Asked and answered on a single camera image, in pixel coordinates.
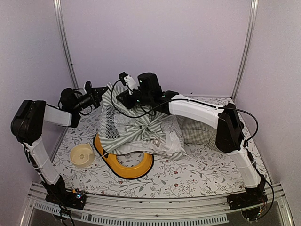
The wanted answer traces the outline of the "green striped pet tent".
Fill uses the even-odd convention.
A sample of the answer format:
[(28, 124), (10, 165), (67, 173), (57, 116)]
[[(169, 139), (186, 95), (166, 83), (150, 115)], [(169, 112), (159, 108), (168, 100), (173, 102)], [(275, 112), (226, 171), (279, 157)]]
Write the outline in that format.
[(115, 155), (144, 152), (171, 159), (179, 159), (186, 153), (176, 116), (158, 111), (145, 114), (148, 106), (128, 110), (116, 99), (125, 88), (111, 83), (107, 86), (97, 125), (105, 151)]

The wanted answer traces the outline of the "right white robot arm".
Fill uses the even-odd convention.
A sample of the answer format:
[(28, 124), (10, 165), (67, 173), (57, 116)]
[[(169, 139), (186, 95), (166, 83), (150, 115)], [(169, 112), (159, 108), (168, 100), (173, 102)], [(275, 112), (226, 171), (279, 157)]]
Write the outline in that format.
[(127, 109), (136, 105), (150, 106), (152, 110), (167, 115), (177, 115), (190, 118), (216, 129), (216, 147), (226, 153), (238, 168), (246, 189), (243, 201), (254, 205), (261, 198), (260, 186), (265, 184), (264, 178), (258, 172), (256, 161), (247, 149), (238, 112), (234, 104), (212, 105), (188, 98), (174, 91), (162, 91), (156, 74), (143, 73), (136, 82), (129, 74), (122, 72), (119, 80), (128, 88), (116, 96), (116, 99)]

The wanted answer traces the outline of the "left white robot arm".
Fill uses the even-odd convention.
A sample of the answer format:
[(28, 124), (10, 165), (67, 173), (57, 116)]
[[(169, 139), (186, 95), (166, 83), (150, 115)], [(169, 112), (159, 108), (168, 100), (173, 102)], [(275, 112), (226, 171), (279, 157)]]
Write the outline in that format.
[(55, 185), (60, 178), (51, 163), (42, 141), (43, 123), (75, 128), (78, 126), (82, 110), (98, 108), (108, 87), (93, 88), (87, 81), (83, 88), (65, 88), (61, 92), (58, 106), (52, 106), (43, 100), (24, 100), (12, 122), (11, 132), (20, 142), (34, 169), (45, 184)]

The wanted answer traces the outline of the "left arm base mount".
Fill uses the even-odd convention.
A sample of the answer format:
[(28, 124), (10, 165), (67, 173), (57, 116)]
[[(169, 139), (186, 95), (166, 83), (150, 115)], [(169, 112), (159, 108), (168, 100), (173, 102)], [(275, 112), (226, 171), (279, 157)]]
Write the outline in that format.
[(47, 191), (45, 200), (54, 204), (83, 210), (86, 203), (86, 195), (81, 193), (79, 189), (75, 192), (66, 189), (65, 181), (62, 176), (59, 177), (55, 184), (47, 184), (41, 182)]

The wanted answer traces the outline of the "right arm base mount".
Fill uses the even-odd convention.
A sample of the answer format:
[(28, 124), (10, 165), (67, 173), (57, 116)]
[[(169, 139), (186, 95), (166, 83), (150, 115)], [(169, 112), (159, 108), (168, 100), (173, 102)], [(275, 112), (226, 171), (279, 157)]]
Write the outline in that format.
[(248, 208), (241, 212), (243, 218), (248, 221), (256, 221), (260, 218), (267, 200), (265, 191), (259, 188), (246, 188), (243, 193), (230, 194), (227, 197), (230, 210)]

